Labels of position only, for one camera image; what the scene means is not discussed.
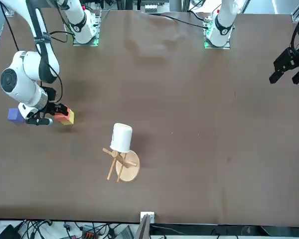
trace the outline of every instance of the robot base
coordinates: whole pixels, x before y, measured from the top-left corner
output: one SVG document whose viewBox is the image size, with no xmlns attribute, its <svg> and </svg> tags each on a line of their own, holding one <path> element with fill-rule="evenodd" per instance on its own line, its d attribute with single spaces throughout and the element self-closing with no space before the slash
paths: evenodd
<svg viewBox="0 0 299 239">
<path fill-rule="evenodd" d="M 217 46 L 214 46 L 213 44 L 211 44 L 211 42 L 207 39 L 207 36 L 210 34 L 211 32 L 211 27 L 213 25 L 213 20 L 212 20 L 212 17 L 209 16 L 208 17 L 208 20 L 209 22 L 205 22 L 204 23 L 204 26 L 207 26 L 208 27 L 208 30 L 204 29 L 204 48 L 205 49 L 225 49 L 225 50 L 229 50 L 230 49 L 230 36 L 228 38 L 228 41 L 227 43 L 222 46 L 222 47 L 217 47 Z"/>
<path fill-rule="evenodd" d="M 96 24 L 96 35 L 87 43 L 81 44 L 79 43 L 75 37 L 73 38 L 73 46 L 98 46 L 100 41 L 100 28 L 101 28 L 101 13 L 100 11 L 99 15 L 91 14 L 93 17 L 95 17 L 95 24 Z"/>
</svg>

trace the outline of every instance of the white bracket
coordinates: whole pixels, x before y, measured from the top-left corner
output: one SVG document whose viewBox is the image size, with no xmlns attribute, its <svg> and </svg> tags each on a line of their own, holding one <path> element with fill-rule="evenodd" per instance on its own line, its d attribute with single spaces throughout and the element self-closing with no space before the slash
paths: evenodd
<svg viewBox="0 0 299 239">
<path fill-rule="evenodd" d="M 153 224 L 155 223 L 155 213 L 154 212 L 141 212 L 141 218 L 140 218 L 140 221 L 142 220 L 142 218 L 145 216 L 145 215 L 149 215 L 150 217 L 150 223 Z"/>
</svg>

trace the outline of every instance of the wooden peg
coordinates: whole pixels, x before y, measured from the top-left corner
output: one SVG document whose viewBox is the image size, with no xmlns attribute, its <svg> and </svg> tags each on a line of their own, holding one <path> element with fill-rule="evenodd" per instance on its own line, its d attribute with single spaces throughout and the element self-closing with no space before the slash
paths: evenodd
<svg viewBox="0 0 299 239">
<path fill-rule="evenodd" d="M 106 148 L 103 148 L 103 151 L 112 156 L 112 152 L 108 151 Z"/>
<path fill-rule="evenodd" d="M 125 160 L 125 163 L 129 164 L 130 166 L 133 166 L 133 167 L 137 167 L 138 166 L 136 163 L 130 162 L 130 161 L 126 161 L 126 160 Z"/>
<path fill-rule="evenodd" d="M 118 153 L 116 150 L 113 150 L 113 151 L 112 151 L 112 156 L 113 156 L 114 158 L 116 158 L 117 156 L 119 156 L 119 153 Z"/>
<path fill-rule="evenodd" d="M 114 165 L 115 165 L 115 162 L 116 162 L 116 158 L 113 159 L 113 162 L 112 162 L 112 165 L 111 165 L 111 168 L 110 168 L 110 171 L 109 171 L 109 174 L 108 174 L 108 180 L 110 180 L 110 177 L 111 177 L 111 174 L 112 174 L 112 171 L 113 171 L 113 168 L 114 168 Z"/>
<path fill-rule="evenodd" d="M 121 165 L 120 173 L 119 173 L 119 176 L 118 176 L 118 179 L 116 180 L 116 182 L 119 182 L 121 174 L 122 174 L 122 171 L 123 171 L 123 165 Z"/>
</svg>

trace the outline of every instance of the white robotic arm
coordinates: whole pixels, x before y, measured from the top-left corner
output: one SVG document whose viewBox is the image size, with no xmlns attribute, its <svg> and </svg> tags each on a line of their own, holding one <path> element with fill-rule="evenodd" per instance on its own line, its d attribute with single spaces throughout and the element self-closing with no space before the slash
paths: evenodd
<svg viewBox="0 0 299 239">
<path fill-rule="evenodd" d="M 222 0 L 219 13 L 213 19 L 207 39 L 217 47 L 224 46 L 232 31 L 239 7 L 236 0 Z"/>
<path fill-rule="evenodd" d="M 79 0 L 55 0 L 61 10 L 65 11 L 75 39 L 81 44 L 88 43 L 96 35 L 95 14 L 83 10 Z"/>
<path fill-rule="evenodd" d="M 51 37 L 46 29 L 40 9 L 31 0 L 0 0 L 4 6 L 21 15 L 30 26 L 37 52 L 18 51 L 12 63 L 0 77 L 3 91 L 17 100 L 18 108 L 27 123 L 50 124 L 52 120 L 45 114 L 62 113 L 68 115 L 67 107 L 56 104 L 56 91 L 50 87 L 40 87 L 37 81 L 53 83 L 59 74 L 59 63 L 51 46 Z M 70 21 L 72 31 L 79 43 L 87 43 L 96 34 L 95 17 L 83 11 L 79 0 L 59 0 Z"/>
</svg>

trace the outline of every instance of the orange block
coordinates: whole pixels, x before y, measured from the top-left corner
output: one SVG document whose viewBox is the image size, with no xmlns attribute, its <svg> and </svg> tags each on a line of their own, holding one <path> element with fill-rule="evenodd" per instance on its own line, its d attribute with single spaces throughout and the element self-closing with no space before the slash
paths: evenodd
<svg viewBox="0 0 299 239">
<path fill-rule="evenodd" d="M 69 125 L 74 123 L 74 113 L 68 108 L 68 115 L 65 116 L 62 113 L 55 113 L 54 119 L 64 125 Z"/>
</svg>

